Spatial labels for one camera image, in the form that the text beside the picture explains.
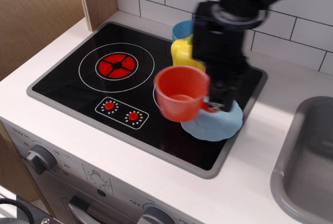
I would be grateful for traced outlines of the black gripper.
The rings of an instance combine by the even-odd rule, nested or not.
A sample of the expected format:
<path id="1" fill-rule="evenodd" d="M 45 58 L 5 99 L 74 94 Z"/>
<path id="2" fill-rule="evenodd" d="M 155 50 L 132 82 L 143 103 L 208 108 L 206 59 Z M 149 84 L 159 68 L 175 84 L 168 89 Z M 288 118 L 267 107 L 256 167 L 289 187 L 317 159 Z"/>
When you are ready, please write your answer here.
<path id="1" fill-rule="evenodd" d="M 217 2 L 198 4 L 193 28 L 193 58 L 206 66 L 211 78 L 208 106 L 229 112 L 238 97 L 240 79 L 249 65 L 242 53 L 243 30 L 229 29 L 213 15 Z"/>

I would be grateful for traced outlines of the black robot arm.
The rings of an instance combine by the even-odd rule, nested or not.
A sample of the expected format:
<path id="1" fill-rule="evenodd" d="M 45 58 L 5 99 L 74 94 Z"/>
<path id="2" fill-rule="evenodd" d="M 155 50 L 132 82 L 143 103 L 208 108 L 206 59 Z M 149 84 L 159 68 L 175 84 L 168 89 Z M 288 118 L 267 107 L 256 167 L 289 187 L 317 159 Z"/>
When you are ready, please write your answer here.
<path id="1" fill-rule="evenodd" d="M 228 112 L 249 65 L 242 52 L 245 31 L 261 25 L 279 0 L 219 0 L 198 4 L 192 57 L 210 77 L 208 108 Z"/>

